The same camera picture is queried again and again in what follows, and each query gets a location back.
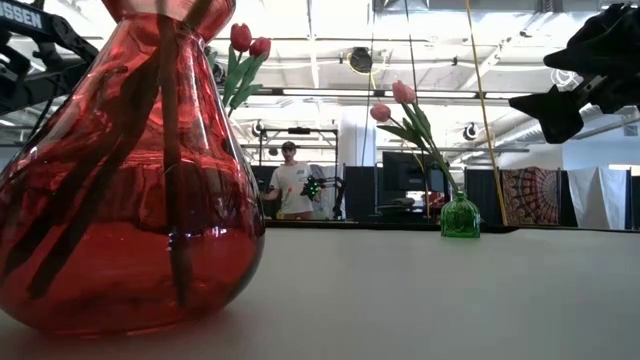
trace table surface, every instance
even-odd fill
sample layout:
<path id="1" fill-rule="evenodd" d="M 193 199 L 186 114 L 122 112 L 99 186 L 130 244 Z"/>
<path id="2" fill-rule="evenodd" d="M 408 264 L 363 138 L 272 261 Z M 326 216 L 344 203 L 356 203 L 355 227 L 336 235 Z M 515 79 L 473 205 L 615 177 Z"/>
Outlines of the table surface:
<path id="1" fill-rule="evenodd" d="M 269 229 L 223 312 L 139 337 L 47 339 L 0 315 L 2 360 L 636 359 L 640 235 Z"/>

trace man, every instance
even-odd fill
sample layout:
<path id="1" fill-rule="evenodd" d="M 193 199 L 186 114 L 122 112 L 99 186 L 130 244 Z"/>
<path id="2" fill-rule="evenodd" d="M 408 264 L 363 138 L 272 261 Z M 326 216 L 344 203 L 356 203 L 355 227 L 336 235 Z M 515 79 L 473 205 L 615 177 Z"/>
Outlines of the man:
<path id="1" fill-rule="evenodd" d="M 313 204 L 308 196 L 300 195 L 307 178 L 312 174 L 311 167 L 294 159 L 296 145 L 291 141 L 282 144 L 282 156 L 284 165 L 273 172 L 270 192 L 263 194 L 262 198 L 275 200 L 282 194 L 281 210 L 285 220 L 311 220 Z"/>

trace green glass vase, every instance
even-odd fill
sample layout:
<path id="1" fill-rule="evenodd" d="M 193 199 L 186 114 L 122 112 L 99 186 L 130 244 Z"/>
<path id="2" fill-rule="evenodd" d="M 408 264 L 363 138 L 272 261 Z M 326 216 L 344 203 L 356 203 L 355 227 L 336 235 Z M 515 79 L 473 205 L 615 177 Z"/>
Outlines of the green glass vase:
<path id="1" fill-rule="evenodd" d="M 480 211 L 467 199 L 467 195 L 458 191 L 452 201 L 442 207 L 440 216 L 441 234 L 454 238 L 480 237 Z"/>

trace colorful tapestry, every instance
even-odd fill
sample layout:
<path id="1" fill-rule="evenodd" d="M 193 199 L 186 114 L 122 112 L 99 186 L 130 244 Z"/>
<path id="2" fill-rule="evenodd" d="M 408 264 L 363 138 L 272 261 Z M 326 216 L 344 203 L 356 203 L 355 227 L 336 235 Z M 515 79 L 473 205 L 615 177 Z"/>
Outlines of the colorful tapestry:
<path id="1" fill-rule="evenodd" d="M 501 172 L 509 225 L 558 224 L 558 171 L 529 167 Z"/>

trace baseball cap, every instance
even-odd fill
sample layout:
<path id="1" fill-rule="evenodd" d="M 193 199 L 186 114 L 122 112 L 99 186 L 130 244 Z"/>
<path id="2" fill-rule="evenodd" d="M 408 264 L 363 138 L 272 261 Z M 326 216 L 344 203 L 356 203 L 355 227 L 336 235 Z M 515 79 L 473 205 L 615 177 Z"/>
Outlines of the baseball cap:
<path id="1" fill-rule="evenodd" d="M 296 149 L 296 144 L 293 143 L 293 141 L 287 141 L 284 144 L 282 144 L 282 150 L 295 150 Z"/>

